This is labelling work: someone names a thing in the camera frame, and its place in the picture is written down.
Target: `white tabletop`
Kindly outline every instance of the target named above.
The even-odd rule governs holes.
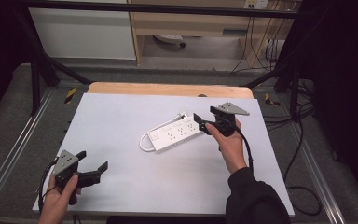
[[[185,96],[86,93],[62,142],[72,154],[85,150],[80,172],[96,170],[109,161],[101,183],[82,189],[69,211],[104,215],[224,215],[230,189],[229,172],[218,145],[203,134],[159,152],[144,152],[140,137],[180,111],[214,121],[210,106],[226,102],[250,116],[241,122],[254,158],[255,178],[270,184],[289,215],[294,214],[276,162],[257,100]],[[151,146],[147,137],[145,146]]]

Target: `sleeve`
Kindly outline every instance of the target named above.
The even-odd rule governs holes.
[[[231,195],[227,199],[226,223],[290,223],[290,218],[274,188],[256,181],[244,167],[228,179]]]

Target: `gray plastic part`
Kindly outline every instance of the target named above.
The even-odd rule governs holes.
[[[216,109],[225,112],[227,114],[239,114],[239,115],[246,115],[246,116],[250,115],[248,111],[239,108],[230,102],[219,105]]]
[[[57,160],[57,164],[54,166],[53,174],[58,175],[60,172],[70,167],[72,164],[78,161],[78,157],[72,155],[70,152],[63,150],[60,157]]]

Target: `power strip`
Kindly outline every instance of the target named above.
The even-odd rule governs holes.
[[[193,118],[193,115],[185,117],[149,132],[147,135],[155,150],[175,147],[180,143],[202,135],[203,131],[199,130],[199,124]]]

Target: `hand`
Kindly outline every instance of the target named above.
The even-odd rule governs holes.
[[[237,119],[235,119],[235,122],[237,127],[241,128],[241,124]],[[243,157],[243,140],[237,131],[231,136],[225,137],[212,124],[207,123],[206,128],[219,144],[220,151],[226,161],[226,167],[231,174],[234,174],[240,168],[246,167],[245,158]]]
[[[53,189],[46,195],[45,205],[43,206],[42,215],[39,219],[39,224],[58,224],[62,223],[63,216],[68,208],[69,198],[72,192],[76,189],[78,176],[73,175],[69,179],[64,190],[56,188],[55,176],[51,175],[48,181],[48,190]]]

